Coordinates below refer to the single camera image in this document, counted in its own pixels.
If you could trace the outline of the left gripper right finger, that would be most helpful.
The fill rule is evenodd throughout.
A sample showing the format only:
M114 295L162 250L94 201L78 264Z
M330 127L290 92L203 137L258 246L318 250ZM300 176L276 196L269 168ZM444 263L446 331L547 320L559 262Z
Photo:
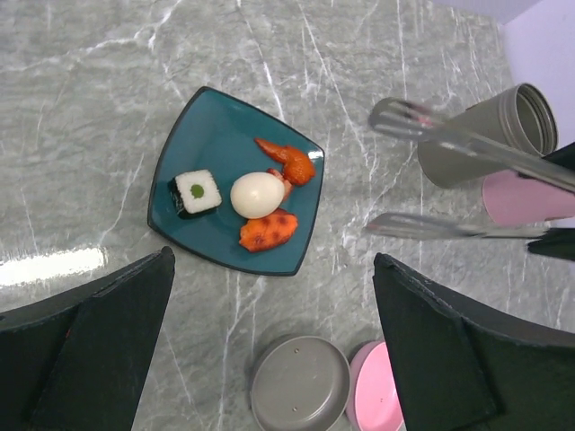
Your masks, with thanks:
M379 253L378 314L409 430L572 430L574 336Z

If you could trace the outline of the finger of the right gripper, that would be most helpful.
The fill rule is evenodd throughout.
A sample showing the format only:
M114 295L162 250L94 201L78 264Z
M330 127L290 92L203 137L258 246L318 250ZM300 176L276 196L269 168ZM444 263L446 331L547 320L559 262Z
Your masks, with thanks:
M554 259L575 260L575 229L553 227L535 241L529 242L527 250L536 255Z
M575 143L571 143L556 150L544 157L549 163L554 163L558 166L566 168L570 171L575 170Z

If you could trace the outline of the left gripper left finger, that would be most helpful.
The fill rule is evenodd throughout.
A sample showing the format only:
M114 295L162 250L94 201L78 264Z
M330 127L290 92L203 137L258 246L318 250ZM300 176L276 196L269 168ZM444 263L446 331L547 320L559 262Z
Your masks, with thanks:
M3 430L129 430L172 291L169 247L1 314Z

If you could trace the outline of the metal tongs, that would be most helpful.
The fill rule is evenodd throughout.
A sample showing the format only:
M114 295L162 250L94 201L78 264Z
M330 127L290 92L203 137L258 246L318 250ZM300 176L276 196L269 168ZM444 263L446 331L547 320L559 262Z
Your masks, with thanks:
M463 128L450 127L436 111L411 101L384 98L371 110L368 124L383 135L417 142L437 141L447 150L505 167L555 188L574 191L574 172ZM452 239L536 240L552 227L518 228L459 224L426 215L386 212L365 226L368 233L418 241Z

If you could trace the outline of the sushi roll piece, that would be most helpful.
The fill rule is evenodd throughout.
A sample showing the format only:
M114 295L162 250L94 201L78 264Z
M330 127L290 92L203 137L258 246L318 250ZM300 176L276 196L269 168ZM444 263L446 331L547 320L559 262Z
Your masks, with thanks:
M180 218L202 215L223 201L212 173L206 169L176 175L168 182L168 190Z

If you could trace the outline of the orange grilled meat piece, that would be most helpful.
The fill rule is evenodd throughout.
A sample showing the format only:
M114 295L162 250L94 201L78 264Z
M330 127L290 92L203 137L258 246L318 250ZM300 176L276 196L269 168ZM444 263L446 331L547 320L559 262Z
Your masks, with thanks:
M297 227L297 217L278 208L262 218L248 220L240 229L239 244L249 252L274 249L288 242Z

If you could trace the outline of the teal square plate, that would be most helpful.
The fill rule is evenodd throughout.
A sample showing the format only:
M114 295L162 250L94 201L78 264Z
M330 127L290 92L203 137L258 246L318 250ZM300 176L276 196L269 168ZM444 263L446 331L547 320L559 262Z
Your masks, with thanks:
M315 176L282 204L296 216L291 239L268 251L249 252L240 245L246 221L232 207L235 180L249 172L281 166L255 143L263 138L291 145L307 154ZM173 202L171 180L184 172L206 169L223 202L202 215L181 217ZM152 180L147 223L166 240L220 266L259 276L292 277L304 260L323 186L324 150L267 112L211 87L201 87L174 123L160 153Z

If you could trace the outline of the white boiled egg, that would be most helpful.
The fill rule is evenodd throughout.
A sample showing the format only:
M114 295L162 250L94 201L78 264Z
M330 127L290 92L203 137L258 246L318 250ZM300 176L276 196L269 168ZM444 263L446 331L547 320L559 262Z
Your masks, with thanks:
M230 191L234 211L247 219L275 211L284 199L284 183L267 172L250 172L237 179Z

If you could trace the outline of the small red shrimp piece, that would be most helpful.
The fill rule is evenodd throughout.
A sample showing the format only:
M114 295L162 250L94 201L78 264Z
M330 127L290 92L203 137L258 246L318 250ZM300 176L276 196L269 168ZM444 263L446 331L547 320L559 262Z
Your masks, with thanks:
M277 169L269 168L267 170L267 173L273 175L275 178L282 181L284 185L284 197L282 201L285 202L294 188L293 184Z

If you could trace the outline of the orange chicken wing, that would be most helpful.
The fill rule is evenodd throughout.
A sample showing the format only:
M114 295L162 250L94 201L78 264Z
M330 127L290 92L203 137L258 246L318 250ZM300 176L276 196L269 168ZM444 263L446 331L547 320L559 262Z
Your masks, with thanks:
M269 158L282 165L282 174L291 184L304 186L315 176L314 164L303 151L258 137L254 142Z

